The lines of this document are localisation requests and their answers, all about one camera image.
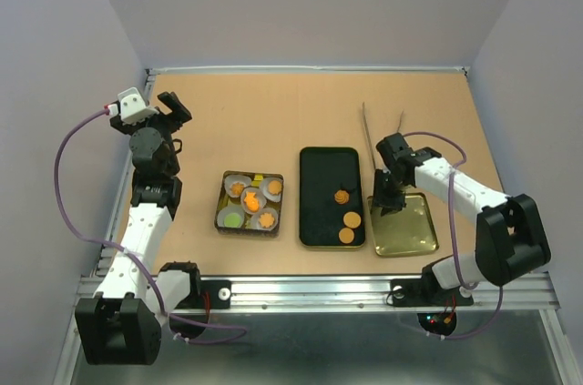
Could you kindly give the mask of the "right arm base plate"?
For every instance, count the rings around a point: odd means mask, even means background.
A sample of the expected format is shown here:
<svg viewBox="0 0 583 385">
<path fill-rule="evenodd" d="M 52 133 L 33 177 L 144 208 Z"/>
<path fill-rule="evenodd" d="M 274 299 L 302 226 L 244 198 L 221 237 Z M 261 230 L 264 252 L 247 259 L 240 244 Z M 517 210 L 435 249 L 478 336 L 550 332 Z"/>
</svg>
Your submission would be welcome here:
<svg viewBox="0 0 583 385">
<path fill-rule="evenodd" d="M 438 285 L 426 286 L 420 279 L 398 279 L 391 284 L 389 300 L 397 308 L 430 308 L 445 306 L 469 307 L 472 296 L 464 297 L 459 289 L 441 289 Z"/>
</svg>

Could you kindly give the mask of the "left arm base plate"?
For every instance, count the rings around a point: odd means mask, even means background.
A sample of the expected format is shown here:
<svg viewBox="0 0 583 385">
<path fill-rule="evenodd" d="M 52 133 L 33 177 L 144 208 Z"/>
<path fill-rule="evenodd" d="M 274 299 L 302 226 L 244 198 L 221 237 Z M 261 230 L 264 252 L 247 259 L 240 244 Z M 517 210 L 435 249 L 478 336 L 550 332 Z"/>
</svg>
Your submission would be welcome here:
<svg viewBox="0 0 583 385">
<path fill-rule="evenodd" d="M 210 309 L 230 308 L 232 284 L 227 279 L 204 279 L 200 288 L 192 291 L 176 309 Z"/>
</svg>

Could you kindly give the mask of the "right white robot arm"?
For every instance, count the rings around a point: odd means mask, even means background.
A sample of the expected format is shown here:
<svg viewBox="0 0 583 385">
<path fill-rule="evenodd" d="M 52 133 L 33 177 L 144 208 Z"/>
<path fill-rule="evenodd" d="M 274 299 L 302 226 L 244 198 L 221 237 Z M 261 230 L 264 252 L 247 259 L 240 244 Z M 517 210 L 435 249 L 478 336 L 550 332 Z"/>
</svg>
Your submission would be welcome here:
<svg viewBox="0 0 583 385">
<path fill-rule="evenodd" d="M 385 137 L 375 148 L 384 167 L 374 173 L 372 206 L 381 215 L 404 210 L 405 190 L 415 187 L 444 201 L 450 219 L 461 214 L 476 228 L 475 251 L 462 255 L 453 248 L 450 257 L 425 266 L 410 286 L 402 286 L 407 298 L 439 303 L 459 288 L 481 282 L 501 288 L 551 260 L 533 198 L 493 190 L 460 172 L 434 149 L 412 149 L 400 133 Z"/>
</svg>

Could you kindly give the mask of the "orange flower cookie bottom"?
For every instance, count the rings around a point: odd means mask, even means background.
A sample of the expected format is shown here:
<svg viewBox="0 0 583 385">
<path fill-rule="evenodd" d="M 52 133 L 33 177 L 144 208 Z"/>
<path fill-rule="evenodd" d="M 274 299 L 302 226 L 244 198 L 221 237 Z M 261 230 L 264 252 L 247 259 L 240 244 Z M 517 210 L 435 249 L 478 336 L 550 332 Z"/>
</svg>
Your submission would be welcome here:
<svg viewBox="0 0 583 385">
<path fill-rule="evenodd" d="M 275 224 L 275 217 L 270 212 L 263 212 L 259 217 L 259 225 L 264 229 L 271 229 Z"/>
</svg>

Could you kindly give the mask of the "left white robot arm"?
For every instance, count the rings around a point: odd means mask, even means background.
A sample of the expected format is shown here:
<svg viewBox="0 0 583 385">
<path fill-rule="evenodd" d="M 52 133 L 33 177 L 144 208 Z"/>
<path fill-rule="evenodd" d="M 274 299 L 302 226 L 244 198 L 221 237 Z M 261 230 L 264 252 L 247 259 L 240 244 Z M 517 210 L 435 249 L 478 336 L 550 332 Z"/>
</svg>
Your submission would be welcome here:
<svg viewBox="0 0 583 385">
<path fill-rule="evenodd" d="M 158 357 L 161 331 L 178 304 L 202 298 L 198 267 L 170 263 L 158 277 L 152 269 L 161 240 L 176 216 L 182 191 L 178 155 L 182 142 L 173 135 L 192 119 L 175 93 L 152 106 L 135 87 L 108 106 L 110 125 L 129 137 L 131 200 L 128 223 L 108 274 L 93 296 L 75 309 L 77 330 L 91 365 L 150 365 Z"/>
</svg>

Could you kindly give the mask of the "green round cookie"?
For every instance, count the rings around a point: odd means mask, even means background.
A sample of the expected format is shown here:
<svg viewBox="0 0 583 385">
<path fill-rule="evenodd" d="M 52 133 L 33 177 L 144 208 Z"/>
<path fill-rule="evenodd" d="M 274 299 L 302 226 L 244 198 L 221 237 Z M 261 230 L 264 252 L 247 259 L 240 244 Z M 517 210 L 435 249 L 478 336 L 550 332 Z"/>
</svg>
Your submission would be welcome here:
<svg viewBox="0 0 583 385">
<path fill-rule="evenodd" d="M 242 222 L 242 218 L 238 213 L 229 213 L 225 216 L 223 220 L 223 225 L 226 228 L 239 228 Z"/>
</svg>

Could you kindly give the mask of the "gold tin lid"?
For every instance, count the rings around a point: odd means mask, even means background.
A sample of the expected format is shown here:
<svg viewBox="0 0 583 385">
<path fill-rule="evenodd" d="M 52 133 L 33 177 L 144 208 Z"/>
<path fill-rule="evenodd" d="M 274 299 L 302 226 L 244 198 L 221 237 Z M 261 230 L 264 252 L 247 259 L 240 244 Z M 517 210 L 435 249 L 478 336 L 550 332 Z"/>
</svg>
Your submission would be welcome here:
<svg viewBox="0 0 583 385">
<path fill-rule="evenodd" d="M 406 258 L 435 253 L 439 243 L 431 211 L 423 193 L 405 195 L 406 206 L 382 215 L 382 209 L 367 198 L 374 250 L 381 258 Z"/>
</svg>

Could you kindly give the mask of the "orange swirl cookie top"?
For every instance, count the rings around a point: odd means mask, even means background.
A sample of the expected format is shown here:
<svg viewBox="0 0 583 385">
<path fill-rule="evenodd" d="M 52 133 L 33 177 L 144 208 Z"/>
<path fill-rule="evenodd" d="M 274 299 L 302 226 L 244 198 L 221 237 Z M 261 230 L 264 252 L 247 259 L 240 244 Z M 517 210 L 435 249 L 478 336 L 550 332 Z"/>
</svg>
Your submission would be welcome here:
<svg viewBox="0 0 583 385">
<path fill-rule="evenodd" d="M 230 191 L 234 197 L 238 197 L 245 188 L 245 184 L 241 182 L 235 182 L 231 185 Z"/>
</svg>

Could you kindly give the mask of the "metal tongs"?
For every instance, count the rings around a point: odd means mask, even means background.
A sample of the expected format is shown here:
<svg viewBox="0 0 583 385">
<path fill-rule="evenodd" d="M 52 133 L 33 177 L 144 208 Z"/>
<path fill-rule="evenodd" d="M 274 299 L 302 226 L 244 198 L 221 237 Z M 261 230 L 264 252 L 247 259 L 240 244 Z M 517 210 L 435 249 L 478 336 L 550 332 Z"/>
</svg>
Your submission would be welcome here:
<svg viewBox="0 0 583 385">
<path fill-rule="evenodd" d="M 374 170 L 382 169 L 384 167 L 379 167 L 377 165 L 375 149 L 373 148 L 372 135 L 371 135 L 370 127 L 368 124 L 368 114 L 367 114 L 366 103 L 364 101 L 362 102 L 362 105 L 361 105 L 361 116 L 362 116 L 363 129 L 364 129 L 364 134 L 365 134 L 365 141 L 366 141 L 366 145 L 368 147 L 368 151 L 369 151 L 370 159 L 371 159 L 371 162 L 373 165 L 373 169 Z M 400 133 L 401 132 L 403 122 L 404 122 L 404 109 L 400 112 L 400 114 L 398 116 L 397 126 L 396 126 L 396 129 L 394 130 L 393 133 Z"/>
</svg>

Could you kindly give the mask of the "orange fish cookie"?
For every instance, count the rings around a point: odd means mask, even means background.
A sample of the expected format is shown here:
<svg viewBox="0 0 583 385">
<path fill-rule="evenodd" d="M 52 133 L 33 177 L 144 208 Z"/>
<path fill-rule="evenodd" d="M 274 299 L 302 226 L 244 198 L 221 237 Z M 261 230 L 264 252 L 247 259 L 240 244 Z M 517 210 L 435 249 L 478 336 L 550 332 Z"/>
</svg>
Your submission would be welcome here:
<svg viewBox="0 0 583 385">
<path fill-rule="evenodd" d="M 253 191 L 246 191 L 244 193 L 243 204 L 250 213 L 256 213 L 261 208 L 261 202 L 257 197 L 257 193 Z"/>
</svg>

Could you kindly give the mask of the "orange flower cookie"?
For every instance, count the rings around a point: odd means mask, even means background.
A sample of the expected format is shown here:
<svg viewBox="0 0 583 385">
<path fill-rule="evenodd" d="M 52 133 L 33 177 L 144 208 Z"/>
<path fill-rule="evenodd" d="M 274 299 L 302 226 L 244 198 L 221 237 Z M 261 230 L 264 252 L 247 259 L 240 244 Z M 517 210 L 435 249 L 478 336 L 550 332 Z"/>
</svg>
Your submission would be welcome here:
<svg viewBox="0 0 583 385">
<path fill-rule="evenodd" d="M 280 195 L 282 190 L 282 184 L 278 180 L 272 180 L 268 184 L 268 191 L 273 195 Z"/>
<path fill-rule="evenodd" d="M 264 229 L 271 229 L 275 224 L 275 217 L 270 212 L 263 212 L 259 217 L 259 225 Z"/>
</svg>

